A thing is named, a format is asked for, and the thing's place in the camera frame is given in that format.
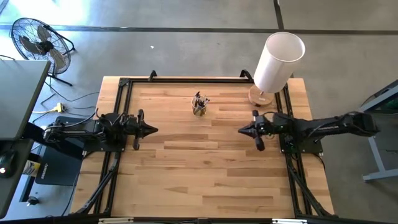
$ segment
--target black clamp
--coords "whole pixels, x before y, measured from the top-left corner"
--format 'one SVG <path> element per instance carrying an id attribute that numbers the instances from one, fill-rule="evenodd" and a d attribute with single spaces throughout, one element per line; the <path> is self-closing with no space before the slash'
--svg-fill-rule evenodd
<path id="1" fill-rule="evenodd" d="M 149 75 L 148 82 L 151 82 L 151 81 L 154 79 L 154 77 L 156 77 L 156 76 L 157 76 L 156 71 L 153 70 L 153 71 L 150 73 L 150 75 Z"/>
<path id="2" fill-rule="evenodd" d="M 241 75 L 240 75 L 239 77 L 240 77 L 240 78 L 247 77 L 248 80 L 249 80 L 250 82 L 254 82 L 252 76 L 250 75 L 250 73 L 249 73 L 246 69 L 243 69 L 243 70 L 241 71 Z"/>
<path id="3" fill-rule="evenodd" d="M 120 78 L 119 79 L 119 87 L 123 87 L 129 83 L 130 78 Z"/>

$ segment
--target wood grain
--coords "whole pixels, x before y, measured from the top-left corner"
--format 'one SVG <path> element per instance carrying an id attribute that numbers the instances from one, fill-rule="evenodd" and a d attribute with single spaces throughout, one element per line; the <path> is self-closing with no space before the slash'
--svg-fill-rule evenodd
<path id="1" fill-rule="evenodd" d="M 119 78 L 104 77 L 98 113 L 113 111 Z M 291 78 L 288 84 L 295 117 L 311 119 L 303 80 Z M 138 109 L 143 109 L 146 123 L 159 128 L 159 132 L 141 140 L 139 151 L 132 149 L 129 137 L 121 158 L 112 215 L 293 217 L 286 163 L 279 152 L 278 138 L 264 138 L 266 150 L 259 152 L 250 137 L 238 133 L 238 128 L 252 120 L 252 110 L 276 111 L 275 100 L 264 108 L 250 104 L 251 86 L 134 84 L 129 113 L 137 114 Z M 197 91 L 211 99 L 203 117 L 192 114 L 190 101 Z M 123 94 L 121 110 L 126 91 Z M 97 186 L 103 156 L 96 152 L 83 161 L 72 212 L 85 203 Z M 333 213 L 322 164 L 306 154 L 303 163 L 309 188 Z"/>

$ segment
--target pencil cup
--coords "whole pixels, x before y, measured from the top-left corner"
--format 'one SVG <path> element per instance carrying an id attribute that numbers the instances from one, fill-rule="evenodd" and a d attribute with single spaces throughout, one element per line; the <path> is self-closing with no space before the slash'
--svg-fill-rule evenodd
<path id="1" fill-rule="evenodd" d="M 197 103 L 198 99 L 203 102 L 205 101 L 205 98 L 205 96 L 201 96 L 200 98 L 194 96 L 192 98 L 192 112 L 195 116 L 203 116 L 206 114 L 207 105 L 202 107 Z"/>

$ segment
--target fan stand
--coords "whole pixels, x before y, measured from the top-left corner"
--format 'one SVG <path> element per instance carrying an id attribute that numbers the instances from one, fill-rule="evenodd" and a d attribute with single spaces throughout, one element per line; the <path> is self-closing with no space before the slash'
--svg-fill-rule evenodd
<path id="1" fill-rule="evenodd" d="M 73 86 L 71 83 L 68 83 L 67 81 L 62 80 L 62 79 L 60 79 L 60 78 L 57 78 L 57 77 L 55 76 L 55 65 L 54 65 L 54 69 L 53 69 L 52 75 L 47 74 L 47 77 L 53 78 L 53 79 L 55 79 L 55 80 L 57 80 L 57 81 L 60 81 L 60 82 L 62 82 L 62 83 L 64 83 L 64 84 L 67 84 L 68 86 Z"/>
<path id="2" fill-rule="evenodd" d="M 70 44 L 72 44 L 72 48 L 70 50 L 68 50 L 67 52 L 63 53 L 63 55 L 66 55 L 68 53 L 70 53 L 72 50 L 76 50 L 75 48 L 75 44 L 73 44 L 73 42 L 71 40 L 69 40 L 68 38 L 64 37 L 63 35 L 59 34 L 55 29 L 53 29 L 52 27 L 50 27 L 49 25 L 44 25 L 44 28 L 51 30 L 53 33 L 57 34 L 58 36 L 60 36 L 62 39 L 66 40 L 67 42 L 69 42 Z M 67 84 L 68 86 L 73 86 L 71 83 L 66 82 L 65 80 L 62 80 L 60 78 L 56 77 L 55 74 L 55 64 L 54 64 L 54 69 L 52 70 L 52 74 L 47 74 L 48 77 L 53 78 L 57 81 L 60 81 L 64 84 Z"/>

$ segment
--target lamp base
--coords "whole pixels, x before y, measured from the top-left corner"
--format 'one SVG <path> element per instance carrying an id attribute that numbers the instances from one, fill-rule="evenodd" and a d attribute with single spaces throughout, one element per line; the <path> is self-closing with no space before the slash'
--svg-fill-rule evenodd
<path id="1" fill-rule="evenodd" d="M 249 90 L 249 101 L 254 104 L 254 106 L 267 106 L 272 100 L 274 100 L 273 93 L 264 93 L 258 89 L 256 85 L 253 85 Z"/>

